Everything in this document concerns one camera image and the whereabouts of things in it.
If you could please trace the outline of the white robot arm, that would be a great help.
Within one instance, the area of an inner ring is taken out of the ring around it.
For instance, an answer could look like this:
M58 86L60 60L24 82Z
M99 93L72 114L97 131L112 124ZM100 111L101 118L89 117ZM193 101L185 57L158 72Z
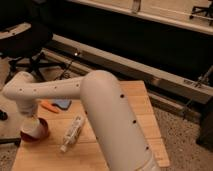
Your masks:
M161 171L118 79L107 71L42 83L22 71L2 94L25 116L21 132L37 139L47 134L37 117L39 99L79 99L110 171Z

